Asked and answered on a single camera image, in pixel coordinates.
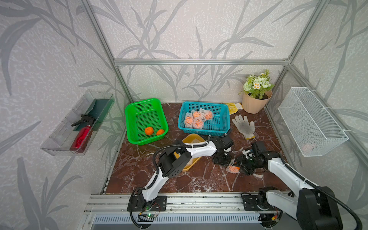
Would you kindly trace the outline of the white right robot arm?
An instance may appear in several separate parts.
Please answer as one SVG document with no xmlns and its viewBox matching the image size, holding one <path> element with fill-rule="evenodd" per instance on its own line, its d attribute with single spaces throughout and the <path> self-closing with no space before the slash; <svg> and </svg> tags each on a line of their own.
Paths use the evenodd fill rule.
<svg viewBox="0 0 368 230">
<path fill-rule="evenodd" d="M 261 188 L 256 196 L 243 198 L 245 208 L 263 211 L 279 210 L 298 222 L 303 230 L 341 230 L 343 223 L 334 197 L 328 187 L 318 187 L 284 161 L 281 154 L 268 151 L 262 141 L 234 161 L 241 174 L 253 175 L 256 169 L 267 169 L 291 192 L 287 195 L 274 186 Z"/>
</svg>

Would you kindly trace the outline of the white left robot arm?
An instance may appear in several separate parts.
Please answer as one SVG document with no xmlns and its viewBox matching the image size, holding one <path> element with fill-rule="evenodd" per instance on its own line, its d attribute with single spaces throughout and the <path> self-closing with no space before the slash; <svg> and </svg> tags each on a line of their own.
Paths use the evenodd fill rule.
<svg viewBox="0 0 368 230">
<path fill-rule="evenodd" d="M 152 157 L 154 175 L 145 187 L 135 188 L 131 196 L 136 196 L 141 206 L 155 200 L 166 182 L 176 177 L 192 158 L 211 157 L 214 164 L 227 167 L 232 160 L 230 150 L 233 145 L 234 141 L 225 134 L 219 137 L 208 136 L 204 142 L 176 141 L 162 147 Z"/>
</svg>

